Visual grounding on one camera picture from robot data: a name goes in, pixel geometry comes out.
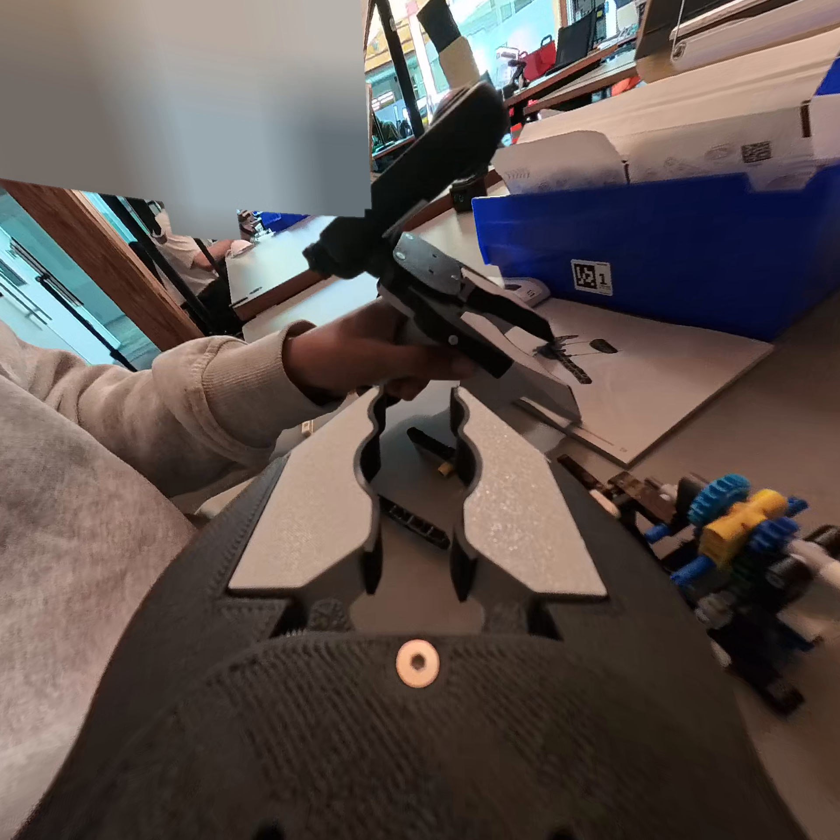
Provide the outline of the person's left hand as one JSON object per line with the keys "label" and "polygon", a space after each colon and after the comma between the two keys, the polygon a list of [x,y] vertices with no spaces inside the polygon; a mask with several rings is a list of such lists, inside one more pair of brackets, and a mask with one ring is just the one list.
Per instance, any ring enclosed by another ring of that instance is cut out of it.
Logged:
{"label": "person's left hand", "polygon": [[288,332],[283,369],[316,404],[338,402],[376,385],[408,402],[430,382],[459,382],[477,373],[476,364],[452,348],[399,343],[404,323],[400,312],[377,299],[322,326]]}

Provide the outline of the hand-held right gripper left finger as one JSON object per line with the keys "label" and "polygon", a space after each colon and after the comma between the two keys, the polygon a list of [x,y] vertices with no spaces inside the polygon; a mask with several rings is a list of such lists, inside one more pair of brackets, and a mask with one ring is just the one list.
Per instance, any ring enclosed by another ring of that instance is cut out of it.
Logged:
{"label": "hand-held right gripper left finger", "polygon": [[382,578],[380,386],[294,448],[228,582],[231,595],[358,597]]}

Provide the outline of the wooden door frame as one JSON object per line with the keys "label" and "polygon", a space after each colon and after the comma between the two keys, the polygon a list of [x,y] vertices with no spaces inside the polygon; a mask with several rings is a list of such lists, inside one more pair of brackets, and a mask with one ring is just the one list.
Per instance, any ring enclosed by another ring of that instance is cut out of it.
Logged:
{"label": "wooden door frame", "polygon": [[1,184],[158,350],[204,336],[80,191],[8,179]]}

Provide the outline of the lego instruction booklet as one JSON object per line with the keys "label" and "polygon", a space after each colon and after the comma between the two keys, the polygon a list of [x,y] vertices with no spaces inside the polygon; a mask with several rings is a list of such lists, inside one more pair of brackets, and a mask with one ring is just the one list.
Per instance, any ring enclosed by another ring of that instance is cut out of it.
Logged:
{"label": "lego instruction booklet", "polygon": [[725,332],[637,318],[549,299],[537,308],[552,328],[554,350],[518,328],[507,337],[567,384],[579,423],[520,400],[524,411],[622,466],[728,388],[774,349]]}

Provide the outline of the black laptop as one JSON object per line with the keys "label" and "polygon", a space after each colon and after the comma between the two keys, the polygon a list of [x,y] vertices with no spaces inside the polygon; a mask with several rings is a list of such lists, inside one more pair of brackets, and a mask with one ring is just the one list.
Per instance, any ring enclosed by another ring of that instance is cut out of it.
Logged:
{"label": "black laptop", "polygon": [[606,39],[606,5],[603,1],[579,3],[575,20],[559,30],[551,72],[582,60]]}

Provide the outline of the large blue plastic bin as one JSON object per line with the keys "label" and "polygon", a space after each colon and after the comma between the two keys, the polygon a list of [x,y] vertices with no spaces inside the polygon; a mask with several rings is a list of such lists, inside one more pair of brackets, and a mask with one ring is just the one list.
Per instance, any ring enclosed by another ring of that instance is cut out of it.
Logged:
{"label": "large blue plastic bin", "polygon": [[771,341],[838,290],[838,165],[477,198],[483,260],[557,298]]}

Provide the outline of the black lego beam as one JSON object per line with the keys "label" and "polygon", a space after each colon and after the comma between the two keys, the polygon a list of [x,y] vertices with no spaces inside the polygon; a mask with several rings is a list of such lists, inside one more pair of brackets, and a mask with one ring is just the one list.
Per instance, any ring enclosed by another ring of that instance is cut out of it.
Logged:
{"label": "black lego beam", "polygon": [[379,504],[381,514],[400,528],[414,534],[437,550],[450,549],[450,537],[445,530],[387,497],[379,496]]}

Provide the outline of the red bag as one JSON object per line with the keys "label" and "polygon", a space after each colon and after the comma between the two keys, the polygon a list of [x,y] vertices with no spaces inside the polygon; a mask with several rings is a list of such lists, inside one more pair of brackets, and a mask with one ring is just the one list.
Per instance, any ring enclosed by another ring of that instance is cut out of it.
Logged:
{"label": "red bag", "polygon": [[552,35],[542,38],[539,47],[524,56],[523,77],[530,84],[544,76],[554,67],[557,46]]}

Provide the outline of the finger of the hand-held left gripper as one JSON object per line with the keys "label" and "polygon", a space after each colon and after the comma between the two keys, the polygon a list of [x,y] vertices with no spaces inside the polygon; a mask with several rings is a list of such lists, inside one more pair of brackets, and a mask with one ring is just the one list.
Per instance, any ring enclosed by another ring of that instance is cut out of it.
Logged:
{"label": "finger of the hand-held left gripper", "polygon": [[471,268],[460,269],[459,299],[465,310],[519,328],[545,343],[553,341],[550,323],[507,289]]}
{"label": "finger of the hand-held left gripper", "polygon": [[509,362],[499,376],[486,372],[464,381],[463,384],[474,396],[488,406],[529,400],[539,406],[545,416],[551,414],[572,424],[581,422],[581,409],[573,391],[564,381],[549,373],[530,353],[510,341],[488,318],[468,311],[460,319],[492,349],[500,351],[504,361]]}

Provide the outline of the lego model with blue gears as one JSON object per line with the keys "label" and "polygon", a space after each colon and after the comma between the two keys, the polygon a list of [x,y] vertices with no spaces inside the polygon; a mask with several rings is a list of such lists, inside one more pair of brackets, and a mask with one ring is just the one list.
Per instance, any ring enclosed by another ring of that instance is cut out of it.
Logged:
{"label": "lego model with blue gears", "polygon": [[602,482],[556,459],[667,573],[723,668],[777,715],[798,711],[804,697],[783,667],[838,635],[838,526],[803,533],[806,500],[738,474]]}

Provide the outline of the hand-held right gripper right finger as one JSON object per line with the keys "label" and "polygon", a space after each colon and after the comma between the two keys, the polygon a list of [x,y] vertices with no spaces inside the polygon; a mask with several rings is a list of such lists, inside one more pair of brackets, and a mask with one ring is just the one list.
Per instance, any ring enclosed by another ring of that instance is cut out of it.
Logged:
{"label": "hand-held right gripper right finger", "polygon": [[449,569],[461,602],[602,602],[607,589],[546,456],[466,388],[450,396],[465,487]]}

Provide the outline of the person's left forearm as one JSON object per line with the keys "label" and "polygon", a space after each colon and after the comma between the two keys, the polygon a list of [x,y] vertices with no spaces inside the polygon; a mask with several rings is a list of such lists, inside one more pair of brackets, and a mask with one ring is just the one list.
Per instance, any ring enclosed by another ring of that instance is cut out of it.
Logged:
{"label": "person's left forearm", "polygon": [[294,322],[254,343],[189,342],[154,362],[134,406],[142,470],[167,497],[264,466],[283,431],[318,417],[348,385],[317,384],[301,351],[317,337]]}

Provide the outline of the white background table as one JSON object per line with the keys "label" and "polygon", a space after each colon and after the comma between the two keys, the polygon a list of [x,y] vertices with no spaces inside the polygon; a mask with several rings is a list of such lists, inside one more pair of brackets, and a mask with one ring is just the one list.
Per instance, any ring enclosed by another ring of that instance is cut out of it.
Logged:
{"label": "white background table", "polygon": [[309,268],[303,251],[316,242],[332,217],[307,217],[260,238],[249,251],[226,258],[232,309],[242,323],[334,276]]}

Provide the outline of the white printed cardboard box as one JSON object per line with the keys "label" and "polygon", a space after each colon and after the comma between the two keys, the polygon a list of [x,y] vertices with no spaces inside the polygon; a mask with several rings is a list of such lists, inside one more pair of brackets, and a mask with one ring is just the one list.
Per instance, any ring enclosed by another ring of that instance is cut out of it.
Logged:
{"label": "white printed cardboard box", "polygon": [[628,182],[745,175],[800,190],[838,165],[838,29],[659,80],[531,123],[522,142],[603,133]]}

